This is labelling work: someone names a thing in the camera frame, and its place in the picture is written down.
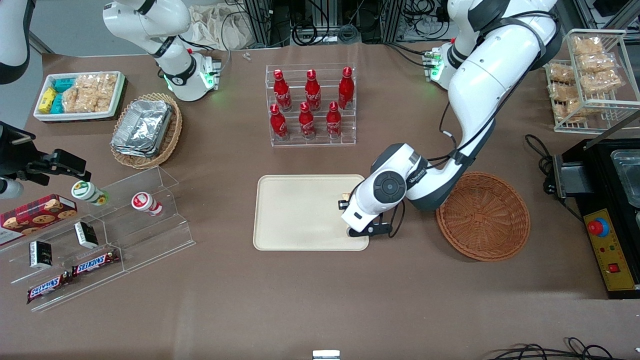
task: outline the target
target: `yellow control panel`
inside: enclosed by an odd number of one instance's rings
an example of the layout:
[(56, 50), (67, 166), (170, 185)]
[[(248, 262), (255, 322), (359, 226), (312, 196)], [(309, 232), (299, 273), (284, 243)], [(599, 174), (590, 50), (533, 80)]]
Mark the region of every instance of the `yellow control panel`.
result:
[(634, 290), (636, 284), (629, 271), (625, 255), (620, 249), (609, 212), (602, 209), (586, 215), (584, 223), (607, 289), (609, 291)]

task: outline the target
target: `brown table surface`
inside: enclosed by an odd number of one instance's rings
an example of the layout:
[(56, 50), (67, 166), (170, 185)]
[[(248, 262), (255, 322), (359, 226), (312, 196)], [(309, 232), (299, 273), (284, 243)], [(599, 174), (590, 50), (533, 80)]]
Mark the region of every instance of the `brown table surface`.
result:
[[(261, 252), (252, 245), (261, 176), (366, 176), (392, 143), (408, 142), (427, 157), (451, 143), (437, 131), (446, 92), (386, 47), (250, 52), (251, 62), (233, 54), (220, 90), (179, 102), (184, 127), (163, 167), (180, 181), (178, 209), (197, 245), (44, 313), (24, 305), (26, 289), (4, 284), (3, 359), (309, 359), (323, 348), (341, 350), (344, 359), (483, 359), (517, 343), (565, 349), (565, 336), (637, 358), (640, 304), (604, 300), (584, 225), (542, 192), (538, 155), (523, 139), (538, 135), (558, 153), (582, 138), (553, 132), (542, 70), (505, 105), (471, 167), (505, 179), (529, 208), (531, 236), (513, 259), (466, 258), (446, 242), (433, 213), (411, 206), (393, 240), (373, 238), (362, 252)], [(273, 149), (265, 66), (342, 61), (357, 64), (358, 143)], [(151, 56), (44, 56), (45, 74), (95, 70), (126, 75), (125, 103), (168, 92)], [(136, 172), (111, 155), (113, 125), (30, 118), (27, 129), (41, 151), (60, 147), (86, 159), (92, 181), (104, 186)], [(452, 111), (445, 126), (459, 131)], [(1, 210), (66, 194), (73, 182), (26, 183), (25, 195), (2, 201)]]

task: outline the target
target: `red bottle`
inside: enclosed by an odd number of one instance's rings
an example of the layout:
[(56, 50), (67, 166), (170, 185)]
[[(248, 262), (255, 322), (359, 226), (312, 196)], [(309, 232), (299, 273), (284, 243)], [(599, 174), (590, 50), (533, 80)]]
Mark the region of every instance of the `red bottle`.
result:
[(291, 110), (291, 91), (289, 91), (289, 84), (285, 81), (282, 70), (274, 70), (273, 78), (276, 80), (273, 85), (273, 92), (276, 95), (276, 101), (280, 109), (282, 111)]
[(313, 140), (316, 137), (316, 128), (314, 127), (314, 115), (309, 111), (309, 104), (303, 101), (300, 104), (300, 129), (302, 130), (302, 137), (306, 140)]
[(329, 113), (326, 114), (326, 132), (329, 139), (335, 140), (342, 134), (342, 115), (338, 112), (338, 103), (332, 101), (329, 104)]
[(277, 104), (271, 105), (271, 128), (276, 136), (277, 141), (287, 141), (289, 139), (289, 132), (287, 131), (287, 123), (284, 119), (284, 115), (280, 113), (280, 108)]
[(338, 85), (338, 105), (340, 109), (346, 109), (353, 105), (353, 92), (356, 86), (353, 83), (353, 79), (351, 79), (352, 74), (353, 69), (348, 66), (342, 70), (342, 79), (340, 80), (340, 85)]
[(307, 71), (307, 84), (305, 85), (305, 94), (309, 103), (309, 110), (320, 110), (320, 84), (316, 80), (316, 71), (314, 69)]

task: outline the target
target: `red button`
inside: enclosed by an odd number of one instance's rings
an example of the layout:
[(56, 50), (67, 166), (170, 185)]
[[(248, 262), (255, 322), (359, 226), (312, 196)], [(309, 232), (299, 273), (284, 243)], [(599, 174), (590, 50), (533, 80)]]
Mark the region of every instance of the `red button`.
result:
[(604, 226), (602, 226), (601, 222), (594, 220), (587, 224), (587, 229), (591, 234), (600, 235), (604, 231)]

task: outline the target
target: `round brown basket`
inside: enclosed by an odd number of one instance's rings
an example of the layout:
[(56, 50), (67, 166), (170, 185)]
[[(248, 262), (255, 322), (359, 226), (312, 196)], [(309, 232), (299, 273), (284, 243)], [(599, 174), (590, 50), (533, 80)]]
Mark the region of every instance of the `round brown basket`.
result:
[(529, 211), (505, 181), (484, 172), (460, 178), (436, 210), (438, 226), (451, 245), (480, 261), (509, 259), (529, 238)]
[[(173, 112), (171, 114), (171, 118), (169, 119), (170, 123), (166, 128), (166, 132), (164, 133), (164, 138), (162, 144), (160, 145), (160, 151), (158, 152), (158, 155), (154, 156), (153, 158), (142, 158), (140, 156), (120, 154), (119, 152), (115, 151), (113, 147), (111, 148), (113, 156), (119, 163), (130, 166), (132, 168), (143, 170), (146, 168), (158, 166), (164, 163), (169, 158), (169, 156), (171, 156), (171, 153), (175, 149), (175, 146), (178, 144), (178, 137), (180, 137), (180, 131), (182, 130), (182, 114), (180, 114), (180, 108), (178, 108), (178, 104), (176, 104), (175, 100), (165, 94), (146, 94), (142, 95), (134, 101), (137, 100), (164, 101), (167, 104), (171, 104), (171, 106), (173, 107)], [(131, 104), (133, 104), (133, 101), (129, 103), (129, 105), (127, 105), (126, 109), (121, 112), (120, 117), (118, 117), (118, 122), (116, 123), (116, 127), (113, 130), (114, 134), (116, 133), (116, 131), (118, 131), (118, 127), (122, 123), (122, 118), (124, 118), (124, 115), (127, 113), (127, 110), (129, 109)]]

